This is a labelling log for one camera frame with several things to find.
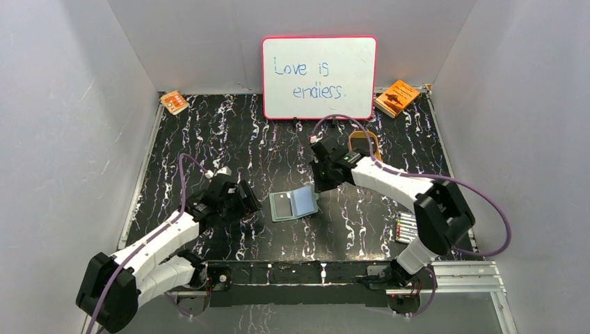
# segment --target small orange box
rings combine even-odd
[[[182,95],[180,95],[178,90],[169,92],[168,94],[160,97],[160,101],[162,101],[162,104],[173,115],[176,115],[180,111],[183,111],[189,107],[189,104],[186,103],[186,100],[184,97],[182,97]]]
[[[418,95],[420,95],[419,91],[402,80],[398,80],[375,99],[375,106],[393,118],[399,115]]]

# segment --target white arm segment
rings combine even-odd
[[[139,307],[174,287],[189,284],[194,272],[191,263],[179,256],[160,264],[137,287],[141,291],[138,297]]]
[[[401,172],[397,168],[386,166]],[[412,212],[414,212],[416,195],[426,193],[432,187],[432,181],[429,179],[403,177],[385,172],[370,157],[364,157],[356,163],[356,167],[352,170],[352,177],[357,186],[382,193]],[[432,263],[437,256],[438,254],[431,252],[418,236],[396,257],[396,261],[409,274],[413,275]]]
[[[392,170],[401,170],[383,164]],[[431,187],[429,179],[403,177],[388,173],[379,168],[371,157],[364,157],[351,170],[354,184],[381,193],[414,212],[414,201],[419,193],[426,193]]]
[[[172,213],[171,217],[176,217],[178,214],[179,212],[175,211]],[[135,250],[135,248],[139,247],[141,244],[147,243],[148,238],[150,238],[157,230],[162,229],[165,224],[169,224],[171,220],[172,218],[167,219],[148,235],[141,238],[141,240],[138,240],[131,246],[114,253],[113,255],[116,256],[115,262],[121,264],[127,256]],[[164,261],[164,259],[172,254],[172,252],[198,236],[199,223],[193,221],[193,217],[185,212],[176,223],[172,224],[166,231],[147,243],[146,246],[135,255],[127,265],[125,265],[125,268],[133,268],[133,276],[135,276],[136,282],[141,282],[145,276],[153,270],[153,268],[155,268],[160,262]]]

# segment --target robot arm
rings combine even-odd
[[[437,256],[447,254],[475,224],[465,198],[453,182],[389,173],[365,152],[349,151],[334,138],[315,141],[311,148],[315,155],[311,166],[317,192],[348,182],[396,200],[416,215],[418,237],[391,261],[391,268],[377,280],[406,286],[420,269]]]
[[[220,169],[205,191],[188,198],[185,207],[185,212],[176,222],[171,223],[172,217],[180,214],[178,211],[131,246],[111,256],[98,253],[88,263],[76,305],[91,315],[115,269],[143,245],[141,252],[133,256],[117,275],[100,306],[97,321],[108,332],[116,333],[123,329],[138,308],[156,296],[181,285],[199,286],[207,279],[206,264],[188,251],[162,262],[203,233],[211,217],[235,221],[261,209],[248,183],[245,180],[235,182],[228,168]],[[164,228],[161,234],[148,242],[151,236]]]

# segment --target floor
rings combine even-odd
[[[406,245],[394,241],[397,214],[405,207],[351,185],[321,194],[320,212],[273,223],[269,193],[297,189],[312,181],[308,135],[314,121],[272,121],[262,115],[261,95],[187,95],[190,109],[162,115],[127,244],[165,221],[180,202],[177,155],[186,152],[215,170],[228,166],[249,181],[263,210],[238,221],[222,221],[185,245],[208,260],[386,260]],[[403,115],[381,112],[362,122],[379,137],[385,163],[410,172],[448,175],[449,169],[426,95]],[[325,134],[347,141],[354,128],[324,124]],[[190,193],[206,180],[187,168]],[[471,248],[466,237],[459,245]],[[461,255],[443,257],[465,260]]]

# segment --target whiteboard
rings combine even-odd
[[[269,37],[262,41],[264,116],[368,119],[373,111],[373,36]]]

